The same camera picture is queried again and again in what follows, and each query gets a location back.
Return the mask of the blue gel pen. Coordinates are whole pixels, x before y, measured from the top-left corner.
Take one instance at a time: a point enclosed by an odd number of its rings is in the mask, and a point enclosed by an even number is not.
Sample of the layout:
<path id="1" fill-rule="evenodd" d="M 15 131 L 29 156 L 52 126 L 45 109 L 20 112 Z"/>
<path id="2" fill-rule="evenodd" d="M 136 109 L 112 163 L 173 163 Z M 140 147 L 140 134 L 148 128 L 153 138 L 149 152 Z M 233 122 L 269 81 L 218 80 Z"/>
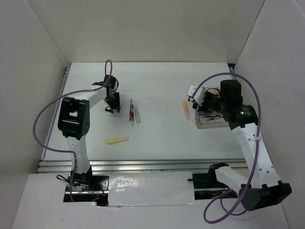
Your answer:
<path id="1" fill-rule="evenodd" d="M 200 119 L 218 119 L 222 118 L 221 115 L 201 115 L 199 116 Z"/>

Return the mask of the red gel pen horizontal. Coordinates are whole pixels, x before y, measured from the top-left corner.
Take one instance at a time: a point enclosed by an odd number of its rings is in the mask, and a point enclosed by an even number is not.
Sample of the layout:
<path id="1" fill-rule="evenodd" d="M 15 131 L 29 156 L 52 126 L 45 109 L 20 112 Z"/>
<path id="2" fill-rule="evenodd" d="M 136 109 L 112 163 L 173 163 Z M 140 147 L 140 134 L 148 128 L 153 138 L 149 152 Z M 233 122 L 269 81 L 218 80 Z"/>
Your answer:
<path id="1" fill-rule="evenodd" d="M 221 119 L 221 117 L 220 116 L 210 117 L 210 118 L 204 119 L 204 121 L 205 122 L 210 122 L 210 121 L 215 121 L 215 120 L 218 120 L 218 119 Z"/>

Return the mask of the red pen angled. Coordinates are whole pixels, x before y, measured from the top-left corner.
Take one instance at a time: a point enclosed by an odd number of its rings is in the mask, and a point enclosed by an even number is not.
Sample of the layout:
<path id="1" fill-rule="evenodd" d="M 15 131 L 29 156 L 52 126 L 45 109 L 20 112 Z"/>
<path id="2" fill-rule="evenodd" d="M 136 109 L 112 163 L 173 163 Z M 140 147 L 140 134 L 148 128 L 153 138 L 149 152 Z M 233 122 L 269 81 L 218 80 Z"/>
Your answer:
<path id="1" fill-rule="evenodd" d="M 130 99 L 129 121 L 132 120 L 132 99 Z"/>

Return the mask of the yellow highlighter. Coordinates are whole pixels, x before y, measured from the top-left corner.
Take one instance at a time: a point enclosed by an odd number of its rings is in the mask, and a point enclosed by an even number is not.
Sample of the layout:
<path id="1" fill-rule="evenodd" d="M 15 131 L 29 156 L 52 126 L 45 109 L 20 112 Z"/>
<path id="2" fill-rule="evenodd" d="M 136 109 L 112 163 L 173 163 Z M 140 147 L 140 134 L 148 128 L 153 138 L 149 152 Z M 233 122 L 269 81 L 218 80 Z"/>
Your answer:
<path id="1" fill-rule="evenodd" d="M 129 137 L 128 136 L 123 136 L 123 137 L 118 137 L 118 138 L 107 139 L 106 144 L 114 145 L 114 144 L 121 143 L 121 142 L 126 142 L 126 141 L 129 141 Z"/>

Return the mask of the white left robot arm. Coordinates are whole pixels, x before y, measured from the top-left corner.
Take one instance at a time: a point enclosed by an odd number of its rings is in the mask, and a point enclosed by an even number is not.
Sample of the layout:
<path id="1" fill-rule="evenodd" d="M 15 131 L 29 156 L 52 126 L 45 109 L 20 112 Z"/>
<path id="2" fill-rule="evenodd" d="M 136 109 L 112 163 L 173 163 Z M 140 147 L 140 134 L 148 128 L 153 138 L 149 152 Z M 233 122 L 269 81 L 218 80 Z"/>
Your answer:
<path id="1" fill-rule="evenodd" d="M 86 147 L 86 135 L 90 129 L 90 109 L 100 101 L 104 101 L 106 112 L 120 112 L 118 86 L 118 80 L 107 74 L 103 81 L 93 83 L 90 91 L 75 97 L 66 96 L 61 101 L 58 129 L 65 137 L 69 150 L 75 152 L 76 158 L 72 160 L 71 176 L 73 182 L 77 182 L 83 190 L 89 190 L 94 185 Z"/>

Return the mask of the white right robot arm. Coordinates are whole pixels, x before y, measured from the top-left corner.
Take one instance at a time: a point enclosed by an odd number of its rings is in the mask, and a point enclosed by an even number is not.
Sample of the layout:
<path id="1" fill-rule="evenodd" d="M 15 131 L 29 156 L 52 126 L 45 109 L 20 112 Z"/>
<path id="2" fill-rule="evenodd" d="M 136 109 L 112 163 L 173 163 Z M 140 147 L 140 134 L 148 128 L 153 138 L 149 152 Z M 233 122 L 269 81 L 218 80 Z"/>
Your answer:
<path id="1" fill-rule="evenodd" d="M 236 136 L 250 170 L 249 178 L 235 172 L 227 163 L 209 167 L 208 182 L 213 187 L 228 186 L 247 211 L 277 205 L 292 193 L 290 184 L 282 182 L 260 136 L 260 119 L 251 105 L 243 104 L 241 84 L 223 80 L 218 93 L 212 88 L 197 88 L 193 107 L 197 111 L 219 113 Z"/>

